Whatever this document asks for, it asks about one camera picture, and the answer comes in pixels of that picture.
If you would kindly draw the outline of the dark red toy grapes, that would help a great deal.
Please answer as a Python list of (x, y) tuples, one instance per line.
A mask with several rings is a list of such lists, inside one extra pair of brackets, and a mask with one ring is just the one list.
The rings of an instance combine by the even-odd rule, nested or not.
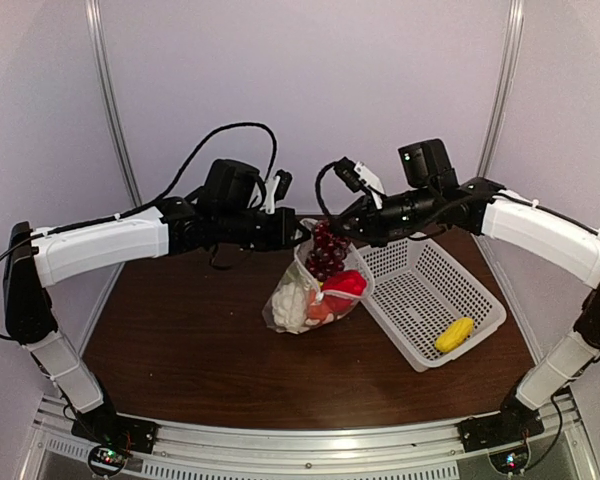
[(319, 283), (324, 283), (344, 270), (351, 240), (336, 234), (326, 220), (313, 227), (312, 240), (304, 265)]

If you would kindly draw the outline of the clear polka dot zip bag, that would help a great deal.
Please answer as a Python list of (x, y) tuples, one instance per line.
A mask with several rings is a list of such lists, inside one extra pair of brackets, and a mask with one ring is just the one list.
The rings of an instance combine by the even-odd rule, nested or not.
[[(323, 283), (319, 283), (309, 273), (309, 271), (307, 270), (307, 268), (304, 265), (304, 261), (306, 260), (307, 254), (309, 253), (309, 250), (311, 249), (312, 244), (313, 244), (313, 240), (312, 240), (313, 227), (319, 221), (322, 221), (322, 220), (306, 218), (301, 221), (301, 225), (303, 227), (305, 227), (307, 230), (309, 230), (309, 232), (311, 233), (311, 237), (308, 240), (300, 243), (298, 246), (296, 246), (294, 248), (292, 263), (289, 265), (289, 267), (284, 272), (282, 278), (276, 285), (273, 293), (271, 294), (269, 300), (267, 301), (267, 303), (265, 304), (265, 306), (263, 308), (262, 315), (263, 315), (265, 324), (267, 325), (268, 328), (270, 328), (278, 333), (284, 333), (284, 332), (279, 332), (275, 329), (274, 322), (273, 322), (272, 309), (271, 309), (271, 300), (272, 300), (273, 294), (282, 285), (288, 284), (288, 283), (295, 283), (298, 286), (303, 288), (303, 290), (305, 292), (305, 297), (306, 297), (306, 308), (305, 308), (306, 319), (307, 319), (308, 306), (311, 303), (320, 303), (324, 300), (323, 293), (321, 292), (321, 287), (322, 287)], [(361, 301), (369, 299), (375, 288), (375, 280), (373, 279), (373, 275), (371, 274), (369, 267), (367, 266), (366, 262), (362, 259), (362, 256), (360, 255), (358, 249), (356, 249), (356, 247), (352, 243), (349, 248), (348, 256), (344, 261), (344, 270), (357, 270), (367, 280), (368, 286), (367, 286), (365, 293), (363, 294), (363, 297), (346, 314), (338, 315), (339, 316), (338, 320), (347, 316)], [(304, 322), (304, 325), (305, 325), (305, 329), (306, 329), (305, 332), (308, 332), (310, 330), (314, 330), (314, 329), (324, 326), (326, 324), (321, 325), (319, 327), (314, 327), (314, 328), (307, 326), (305, 324), (305, 322)]]

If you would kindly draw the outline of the red toy bell pepper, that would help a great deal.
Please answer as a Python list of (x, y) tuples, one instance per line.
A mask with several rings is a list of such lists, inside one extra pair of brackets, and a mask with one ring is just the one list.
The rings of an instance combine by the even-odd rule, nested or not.
[(321, 292), (329, 310), (343, 315), (363, 297), (367, 286), (367, 280), (357, 270), (344, 270), (328, 278)]

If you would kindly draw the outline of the orange toy pumpkin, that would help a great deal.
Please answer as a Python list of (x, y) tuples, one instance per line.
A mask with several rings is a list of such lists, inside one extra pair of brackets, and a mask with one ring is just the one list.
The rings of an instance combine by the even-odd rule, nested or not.
[(311, 303), (308, 306), (305, 324), (314, 328), (332, 323), (338, 319), (338, 314), (334, 312), (333, 308), (326, 300), (323, 300), (320, 303)]

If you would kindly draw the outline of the white toy cauliflower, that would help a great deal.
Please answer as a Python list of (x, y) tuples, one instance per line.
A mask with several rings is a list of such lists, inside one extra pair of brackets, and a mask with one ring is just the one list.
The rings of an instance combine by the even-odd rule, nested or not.
[(284, 333), (304, 333), (305, 308), (306, 297), (303, 288), (295, 283), (282, 285), (271, 300), (275, 329)]

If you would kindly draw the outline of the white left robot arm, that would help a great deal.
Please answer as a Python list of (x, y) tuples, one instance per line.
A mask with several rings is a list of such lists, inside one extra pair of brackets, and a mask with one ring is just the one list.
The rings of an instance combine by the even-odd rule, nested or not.
[(136, 213), (75, 226), (13, 227), (3, 280), (5, 328), (42, 366), (103, 444), (117, 442), (124, 424), (104, 388), (60, 331), (47, 292), (66, 279), (139, 259), (175, 256), (222, 244), (269, 252), (309, 239), (294, 209), (278, 206), (292, 181), (280, 170), (263, 180), (257, 168), (218, 159), (204, 184), (186, 197), (161, 197)]

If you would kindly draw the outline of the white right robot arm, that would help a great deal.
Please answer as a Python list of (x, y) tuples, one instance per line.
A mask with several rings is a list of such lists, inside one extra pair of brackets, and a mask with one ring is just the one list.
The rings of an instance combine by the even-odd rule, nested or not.
[(341, 214), (327, 217), (337, 233), (385, 247), (420, 239), (430, 225), (457, 227), (526, 250), (591, 290), (571, 331), (517, 382), (494, 417), (493, 433), (513, 441), (543, 404), (600, 359), (600, 230), (484, 177), (459, 183), (440, 139), (403, 146), (398, 154), (410, 188), (391, 196), (364, 164), (346, 157), (329, 164), (350, 191), (361, 195)]

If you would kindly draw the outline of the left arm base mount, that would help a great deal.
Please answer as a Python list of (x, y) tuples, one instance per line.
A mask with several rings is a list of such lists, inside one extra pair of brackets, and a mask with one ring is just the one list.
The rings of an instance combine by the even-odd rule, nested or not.
[(111, 477), (122, 472), (137, 454), (151, 454), (158, 425), (116, 415), (112, 424), (89, 423), (84, 417), (73, 420), (71, 433), (94, 443), (87, 453), (87, 466), (97, 476)]

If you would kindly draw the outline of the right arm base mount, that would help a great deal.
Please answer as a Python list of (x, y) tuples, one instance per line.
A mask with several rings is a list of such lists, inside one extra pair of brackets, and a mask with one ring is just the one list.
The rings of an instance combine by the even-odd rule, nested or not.
[(495, 471), (508, 476), (524, 472), (531, 457), (529, 440), (544, 432), (536, 415), (506, 412), (469, 417), (457, 428), (466, 453), (486, 452)]

